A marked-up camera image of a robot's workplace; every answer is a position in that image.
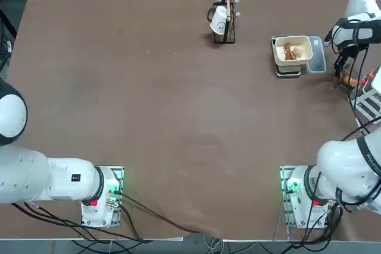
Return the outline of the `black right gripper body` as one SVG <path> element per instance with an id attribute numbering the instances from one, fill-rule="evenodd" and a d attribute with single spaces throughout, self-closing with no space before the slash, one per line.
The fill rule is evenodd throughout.
<path id="1" fill-rule="evenodd" d="M 343 68 L 348 58 L 356 59 L 360 51 L 368 49 L 369 45 L 349 46 L 340 51 L 338 56 L 338 67 Z"/>

